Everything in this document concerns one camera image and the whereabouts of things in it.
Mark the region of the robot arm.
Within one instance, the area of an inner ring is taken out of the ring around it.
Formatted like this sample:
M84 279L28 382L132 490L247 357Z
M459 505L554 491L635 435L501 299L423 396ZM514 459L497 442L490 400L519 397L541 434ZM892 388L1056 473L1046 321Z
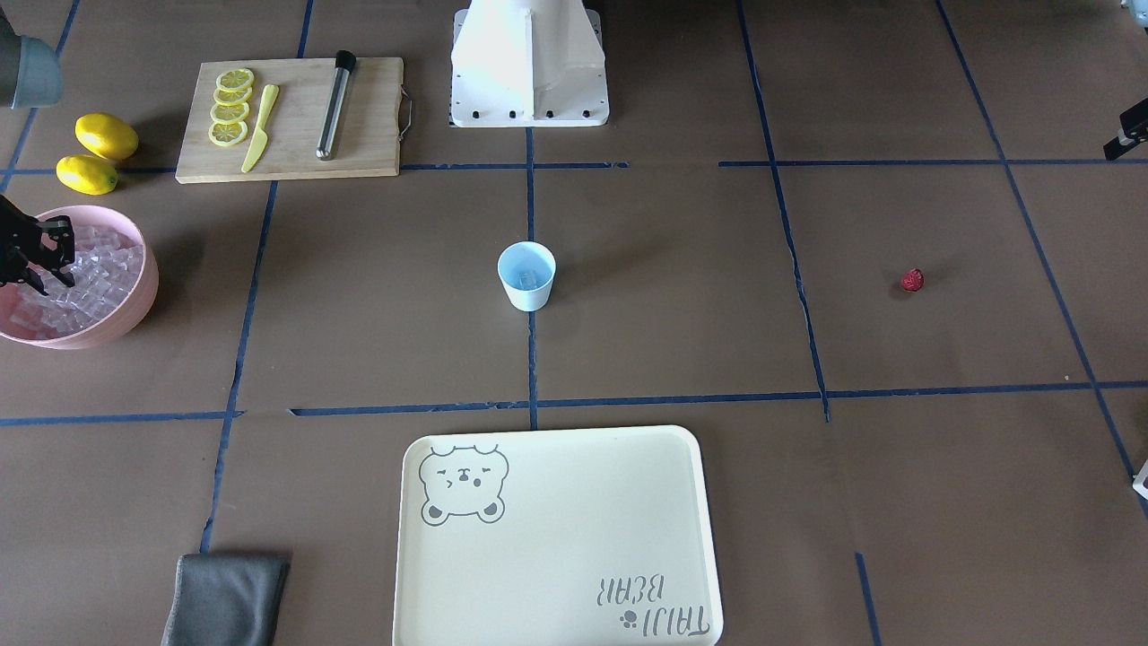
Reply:
M1 102L11 110L56 106L63 98L59 54L20 34L1 9Z

